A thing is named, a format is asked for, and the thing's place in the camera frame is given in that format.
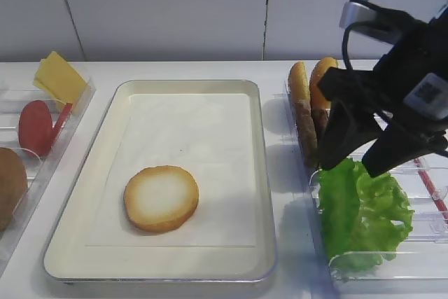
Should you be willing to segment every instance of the yellow cheese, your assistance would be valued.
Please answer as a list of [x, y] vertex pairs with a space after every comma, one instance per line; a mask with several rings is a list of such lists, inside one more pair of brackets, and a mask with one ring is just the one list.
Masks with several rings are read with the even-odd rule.
[[71, 65], [56, 52], [41, 60], [33, 84], [64, 104], [75, 104], [87, 83]]

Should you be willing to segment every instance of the lettuce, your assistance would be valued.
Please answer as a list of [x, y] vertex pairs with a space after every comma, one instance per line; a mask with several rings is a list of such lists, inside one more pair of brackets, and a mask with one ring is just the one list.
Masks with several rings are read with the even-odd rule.
[[[319, 174], [319, 209], [330, 260], [349, 251], [396, 251], [412, 231], [413, 210], [398, 182], [385, 173], [370, 177], [361, 162], [343, 160]], [[393, 254], [353, 254], [338, 267], [367, 270]]]

